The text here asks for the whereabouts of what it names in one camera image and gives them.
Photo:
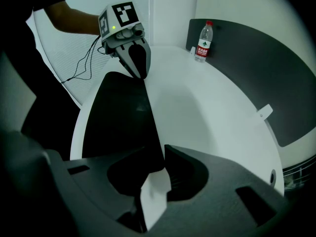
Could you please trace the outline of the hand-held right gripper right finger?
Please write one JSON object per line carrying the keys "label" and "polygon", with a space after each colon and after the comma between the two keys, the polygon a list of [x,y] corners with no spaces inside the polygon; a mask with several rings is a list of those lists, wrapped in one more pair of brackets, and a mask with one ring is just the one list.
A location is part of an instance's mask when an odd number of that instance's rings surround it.
{"label": "hand-held right gripper right finger", "polygon": [[240,164],[165,146],[172,189],[153,237],[261,237],[284,215],[288,200]]}

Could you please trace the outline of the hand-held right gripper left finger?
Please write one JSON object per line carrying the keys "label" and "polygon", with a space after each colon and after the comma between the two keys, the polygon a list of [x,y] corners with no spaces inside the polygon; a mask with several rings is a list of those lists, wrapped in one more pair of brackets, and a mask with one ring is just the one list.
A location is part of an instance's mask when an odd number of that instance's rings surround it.
{"label": "hand-held right gripper left finger", "polygon": [[160,148],[63,161],[21,133],[0,136],[0,226],[14,237],[162,237],[146,225],[141,192],[162,170]]}

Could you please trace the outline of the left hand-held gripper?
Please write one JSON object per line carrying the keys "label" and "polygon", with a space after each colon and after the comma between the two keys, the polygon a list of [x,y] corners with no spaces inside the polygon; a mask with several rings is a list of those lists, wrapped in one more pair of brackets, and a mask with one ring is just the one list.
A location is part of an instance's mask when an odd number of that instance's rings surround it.
{"label": "left hand-held gripper", "polygon": [[116,54],[126,70],[145,79],[150,70],[151,49],[138,9],[131,1],[110,4],[98,17],[101,45],[107,55]]}

